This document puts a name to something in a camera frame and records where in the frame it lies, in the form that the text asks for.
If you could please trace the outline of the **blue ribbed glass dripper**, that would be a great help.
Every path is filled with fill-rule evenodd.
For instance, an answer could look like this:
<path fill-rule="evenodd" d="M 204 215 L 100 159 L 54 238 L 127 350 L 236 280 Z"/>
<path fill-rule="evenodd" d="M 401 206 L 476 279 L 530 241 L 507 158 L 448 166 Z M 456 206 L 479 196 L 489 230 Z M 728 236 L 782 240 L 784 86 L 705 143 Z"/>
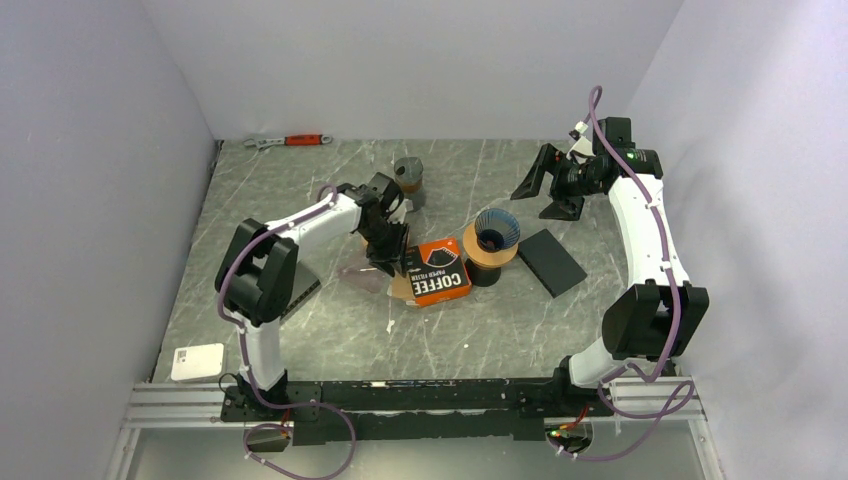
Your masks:
<path fill-rule="evenodd" d="M 487 253 L 516 246 L 521 235 L 518 220 L 510 212 L 499 208 L 482 211 L 473 227 L 477 245 Z"/>

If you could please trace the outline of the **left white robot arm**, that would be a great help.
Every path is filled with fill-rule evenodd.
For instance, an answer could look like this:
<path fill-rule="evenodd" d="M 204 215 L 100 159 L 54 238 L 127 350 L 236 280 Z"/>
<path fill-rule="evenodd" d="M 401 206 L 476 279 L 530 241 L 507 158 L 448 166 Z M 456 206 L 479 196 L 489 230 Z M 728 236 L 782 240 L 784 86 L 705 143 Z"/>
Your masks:
<path fill-rule="evenodd" d="M 264 420 L 279 417 L 287 369 L 279 330 L 301 298 L 296 277 L 303 255 L 337 237 L 358 234 L 370 267 L 394 277 L 405 272 L 409 226 L 401 187 L 383 173 L 362 185 L 325 185 L 316 203 L 286 218 L 248 218 L 231 239 L 215 279 L 217 311 L 239 336 L 242 377 L 254 386 L 248 407 Z"/>

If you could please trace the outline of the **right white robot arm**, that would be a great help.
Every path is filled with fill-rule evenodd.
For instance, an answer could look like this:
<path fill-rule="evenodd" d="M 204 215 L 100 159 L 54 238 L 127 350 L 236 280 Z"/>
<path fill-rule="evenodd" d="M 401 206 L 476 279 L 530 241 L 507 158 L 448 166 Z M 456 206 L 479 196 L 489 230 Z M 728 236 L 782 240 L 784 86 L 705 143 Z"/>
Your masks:
<path fill-rule="evenodd" d="M 587 129 L 575 126 L 567 150 L 543 144 L 511 195 L 537 196 L 550 175 L 551 202 L 539 216 L 562 221 L 579 220 L 588 197 L 605 195 L 625 249 L 624 293 L 604 313 L 599 338 L 568 357 L 570 377 L 551 388 L 552 404 L 564 415 L 578 413 L 589 387 L 611 381 L 635 359 L 653 362 L 657 377 L 685 351 L 709 307 L 707 290 L 691 282 L 673 243 L 659 154 L 635 145 L 628 118 L 600 120 L 591 138 Z"/>

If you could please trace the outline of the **brown paper coffee filter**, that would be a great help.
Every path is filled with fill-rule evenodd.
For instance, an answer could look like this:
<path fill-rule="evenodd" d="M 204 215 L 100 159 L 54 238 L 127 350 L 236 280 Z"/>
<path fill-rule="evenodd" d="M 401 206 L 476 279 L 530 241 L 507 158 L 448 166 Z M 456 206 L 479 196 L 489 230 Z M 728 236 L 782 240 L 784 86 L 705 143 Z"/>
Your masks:
<path fill-rule="evenodd" d="M 414 301 L 412 286 L 407 276 L 397 274 L 391 279 L 387 293 L 390 297 L 404 302 Z"/>

